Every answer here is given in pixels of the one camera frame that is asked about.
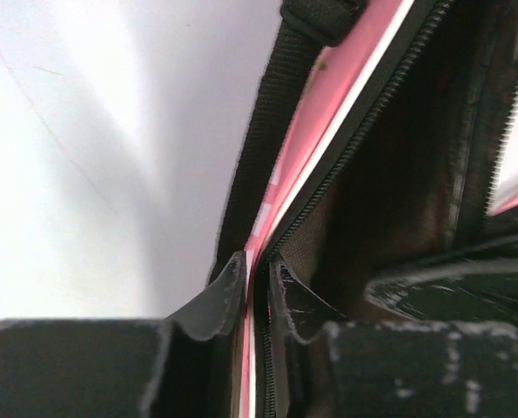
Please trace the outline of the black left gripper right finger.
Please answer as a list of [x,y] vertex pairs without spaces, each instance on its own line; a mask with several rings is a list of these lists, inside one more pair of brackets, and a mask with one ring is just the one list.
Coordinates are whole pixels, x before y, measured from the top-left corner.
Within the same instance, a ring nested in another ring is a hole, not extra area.
[[518,328],[346,320],[270,267],[278,417],[518,417]]

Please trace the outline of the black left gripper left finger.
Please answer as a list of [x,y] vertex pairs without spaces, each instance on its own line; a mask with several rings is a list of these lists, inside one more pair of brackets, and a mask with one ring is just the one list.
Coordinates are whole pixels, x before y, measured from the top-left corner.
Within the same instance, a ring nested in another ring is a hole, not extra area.
[[0,417],[235,417],[246,256],[164,319],[1,320]]

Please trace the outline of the pink racket bag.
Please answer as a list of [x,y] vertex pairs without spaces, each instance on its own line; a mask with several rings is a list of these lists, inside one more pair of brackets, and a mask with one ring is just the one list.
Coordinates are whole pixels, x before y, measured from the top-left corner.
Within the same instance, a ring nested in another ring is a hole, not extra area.
[[269,267],[350,322],[518,328],[518,1],[285,1],[217,247],[247,252],[239,417],[274,413]]

